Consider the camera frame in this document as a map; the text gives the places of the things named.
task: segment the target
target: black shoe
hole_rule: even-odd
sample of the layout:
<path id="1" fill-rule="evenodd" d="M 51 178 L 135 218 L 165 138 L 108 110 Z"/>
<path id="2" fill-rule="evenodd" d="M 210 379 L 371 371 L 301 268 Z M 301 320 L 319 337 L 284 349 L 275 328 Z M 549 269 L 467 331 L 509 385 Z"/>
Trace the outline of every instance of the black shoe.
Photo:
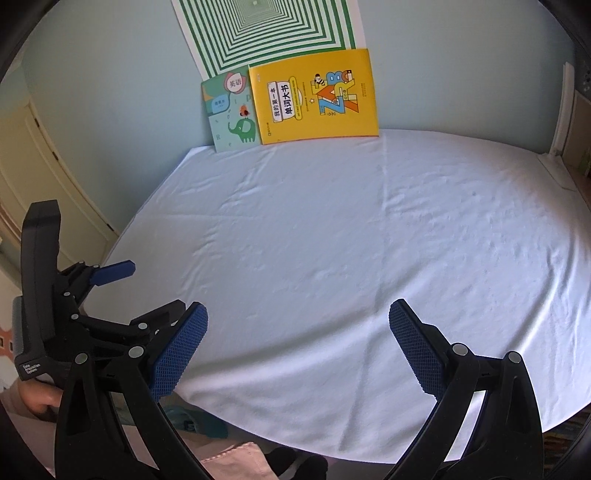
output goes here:
<path id="1" fill-rule="evenodd" d="M 322 455 L 312 455 L 302 463 L 291 480 L 326 480 L 329 463 Z"/>
<path id="2" fill-rule="evenodd" d="M 279 447 L 265 455 L 267 463 L 276 476 L 285 473 L 292 463 L 296 461 L 296 457 L 296 451 L 289 447 Z"/>

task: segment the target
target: green book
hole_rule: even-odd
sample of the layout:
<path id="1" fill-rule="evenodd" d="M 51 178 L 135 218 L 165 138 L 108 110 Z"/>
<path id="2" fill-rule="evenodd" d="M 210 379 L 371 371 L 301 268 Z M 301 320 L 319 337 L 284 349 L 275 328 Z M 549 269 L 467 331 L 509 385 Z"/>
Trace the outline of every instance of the green book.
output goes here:
<path id="1" fill-rule="evenodd" d="M 261 145 L 248 67 L 206 80 L 201 90 L 217 152 Z"/>

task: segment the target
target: light blue wall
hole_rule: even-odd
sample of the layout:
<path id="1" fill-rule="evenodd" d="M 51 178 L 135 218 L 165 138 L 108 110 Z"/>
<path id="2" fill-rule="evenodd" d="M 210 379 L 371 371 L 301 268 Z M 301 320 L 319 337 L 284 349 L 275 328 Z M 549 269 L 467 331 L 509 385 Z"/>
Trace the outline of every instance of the light blue wall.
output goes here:
<path id="1" fill-rule="evenodd" d="M 0 82 L 0 118 L 24 107 L 29 100 L 25 74 L 19 67 Z"/>
<path id="2" fill-rule="evenodd" d="M 549 147 L 574 54 L 537 0 L 358 1 L 381 127 Z M 119 229 L 212 142 L 170 0 L 61 0 L 23 68 L 57 149 Z"/>

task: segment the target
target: elephant illustration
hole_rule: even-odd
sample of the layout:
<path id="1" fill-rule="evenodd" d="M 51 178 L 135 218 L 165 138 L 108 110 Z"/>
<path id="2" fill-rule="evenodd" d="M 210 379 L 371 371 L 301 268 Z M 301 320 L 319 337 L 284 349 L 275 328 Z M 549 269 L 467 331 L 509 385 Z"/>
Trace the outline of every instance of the elephant illustration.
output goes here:
<path id="1" fill-rule="evenodd" d="M 242 143 L 255 141 L 256 124 L 250 118 L 241 118 L 234 128 L 231 128 L 230 122 L 228 122 L 228 130 L 230 130 L 231 133 L 238 135 L 240 140 L 242 140 Z"/>

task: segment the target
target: yellow book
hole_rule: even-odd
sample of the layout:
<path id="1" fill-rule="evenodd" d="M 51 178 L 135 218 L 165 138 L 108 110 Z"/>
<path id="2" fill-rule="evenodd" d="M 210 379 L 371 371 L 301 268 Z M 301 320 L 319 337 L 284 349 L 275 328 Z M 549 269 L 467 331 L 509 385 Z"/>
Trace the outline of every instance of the yellow book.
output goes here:
<path id="1" fill-rule="evenodd" d="M 367 49 L 314 53 L 251 67 L 263 144 L 378 135 Z"/>

